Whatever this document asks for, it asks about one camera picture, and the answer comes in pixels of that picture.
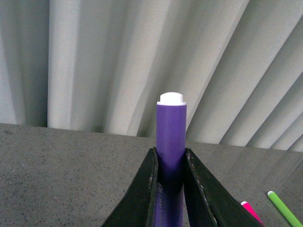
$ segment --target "desk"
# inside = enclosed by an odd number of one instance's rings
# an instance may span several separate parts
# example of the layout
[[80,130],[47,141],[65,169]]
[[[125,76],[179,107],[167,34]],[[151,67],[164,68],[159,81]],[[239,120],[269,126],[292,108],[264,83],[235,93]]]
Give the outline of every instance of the desk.
[[[101,226],[153,146],[150,138],[0,124],[0,226]],[[270,190],[303,221],[302,152],[187,147],[266,226],[289,226]]]

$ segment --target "vertical blinds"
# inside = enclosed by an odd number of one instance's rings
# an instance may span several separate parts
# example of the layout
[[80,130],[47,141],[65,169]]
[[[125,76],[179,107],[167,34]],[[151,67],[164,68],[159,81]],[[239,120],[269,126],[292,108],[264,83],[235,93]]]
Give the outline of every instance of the vertical blinds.
[[0,1],[0,122],[303,150],[303,1]]

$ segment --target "white marker tip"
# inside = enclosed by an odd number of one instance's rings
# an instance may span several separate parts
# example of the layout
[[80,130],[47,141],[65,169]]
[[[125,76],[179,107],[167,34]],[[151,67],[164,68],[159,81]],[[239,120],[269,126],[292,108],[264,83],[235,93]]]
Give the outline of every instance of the white marker tip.
[[158,105],[186,105],[183,102],[183,95],[177,92],[167,92],[160,95]]

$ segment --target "purple marker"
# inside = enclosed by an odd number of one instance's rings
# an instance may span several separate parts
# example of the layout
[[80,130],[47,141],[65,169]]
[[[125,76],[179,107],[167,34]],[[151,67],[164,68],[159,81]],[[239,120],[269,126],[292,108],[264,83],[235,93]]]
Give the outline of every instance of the purple marker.
[[168,92],[157,102],[156,147],[159,160],[155,227],[183,226],[183,163],[186,103],[180,93]]

